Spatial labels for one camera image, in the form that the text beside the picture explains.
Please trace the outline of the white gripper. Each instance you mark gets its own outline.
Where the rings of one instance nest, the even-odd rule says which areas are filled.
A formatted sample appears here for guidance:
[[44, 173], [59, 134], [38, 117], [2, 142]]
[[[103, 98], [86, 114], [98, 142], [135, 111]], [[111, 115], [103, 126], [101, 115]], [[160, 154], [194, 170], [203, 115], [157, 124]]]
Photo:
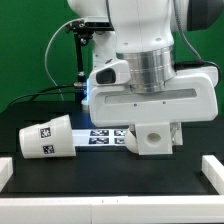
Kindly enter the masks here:
[[210, 121], [218, 114], [214, 66], [179, 70], [154, 93], [134, 93], [130, 69], [124, 60], [95, 68], [89, 77], [89, 108], [94, 125], [127, 126], [172, 123], [173, 145], [182, 145], [182, 126], [174, 122]]

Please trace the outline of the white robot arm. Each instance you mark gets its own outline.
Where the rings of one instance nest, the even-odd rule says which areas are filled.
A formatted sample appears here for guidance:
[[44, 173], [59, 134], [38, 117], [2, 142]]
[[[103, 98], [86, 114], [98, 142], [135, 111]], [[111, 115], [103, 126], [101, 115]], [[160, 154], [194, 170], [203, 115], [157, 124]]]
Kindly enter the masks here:
[[89, 110], [97, 127], [126, 127], [125, 145], [139, 154], [171, 152], [184, 122], [218, 114], [217, 65], [176, 63], [174, 32], [209, 27], [223, 0], [67, 0], [75, 27], [94, 41]]

